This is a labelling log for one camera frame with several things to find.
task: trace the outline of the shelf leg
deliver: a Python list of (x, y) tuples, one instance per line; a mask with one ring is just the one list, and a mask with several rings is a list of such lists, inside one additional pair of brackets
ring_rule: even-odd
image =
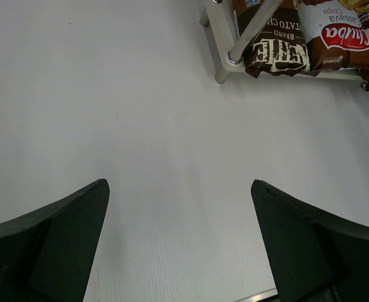
[(199, 24), (201, 24), (203, 27), (209, 26), (209, 18), (208, 18), (206, 9), (204, 9), (204, 11), (202, 12), (202, 16), (201, 16), (201, 19), (199, 20)]
[(218, 84), (224, 84), (228, 77), (230, 76), (231, 72), (227, 71), (225, 68), (221, 67), (221, 69), (215, 75), (215, 81)]

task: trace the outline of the metal rack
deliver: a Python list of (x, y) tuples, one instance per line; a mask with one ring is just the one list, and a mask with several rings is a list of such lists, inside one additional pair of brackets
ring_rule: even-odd
[[(246, 72), (245, 65), (241, 60), (244, 49), (263, 29), (282, 1), (264, 0), (254, 18), (238, 38), (232, 0), (204, 0), (205, 10), (201, 16), (200, 24), (204, 27), (211, 26), (222, 62), (222, 67), (215, 75), (216, 82), (224, 84), (232, 72)], [(311, 77), (303, 72), (296, 76)], [(361, 77), (356, 69), (322, 71), (316, 77), (361, 82)]]

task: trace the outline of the display shelf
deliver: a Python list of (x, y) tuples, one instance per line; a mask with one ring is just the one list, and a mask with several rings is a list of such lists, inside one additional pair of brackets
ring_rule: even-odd
[[(263, 27), (271, 18), (273, 12), (280, 5), (282, 0), (265, 0), (260, 6), (255, 17), (249, 24), (245, 32), (238, 38), (236, 25), (233, 15), (232, 0), (204, 0), (205, 11), (201, 17), (200, 24), (202, 26), (211, 26), (219, 56), (222, 62), (221, 70), (215, 75), (215, 80), (219, 84), (223, 84), (232, 72), (246, 72), (244, 63), (239, 60), (235, 64), (235, 57), (232, 54), (234, 51), (240, 53), (250, 42), (250, 40), (259, 33), (258, 27)], [(339, 71), (322, 71), (317, 76), (312, 77), (307, 74), (295, 75), (296, 77), (310, 77), (321, 79), (338, 79), (361, 81), (357, 69), (339, 70)]]

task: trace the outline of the black object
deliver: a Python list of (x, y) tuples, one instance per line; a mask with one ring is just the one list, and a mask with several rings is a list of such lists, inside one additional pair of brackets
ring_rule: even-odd
[(82, 301), (108, 202), (100, 179), (0, 224), (0, 302)]
[(369, 227), (263, 181), (251, 195), (281, 302), (369, 302)]

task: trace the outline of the yuba logo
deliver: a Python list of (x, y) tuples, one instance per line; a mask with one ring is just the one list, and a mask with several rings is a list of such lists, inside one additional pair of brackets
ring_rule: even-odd
[(327, 25), (322, 29), (321, 38), (327, 48), (339, 47), (356, 52), (369, 49), (369, 41), (365, 31), (349, 24)]

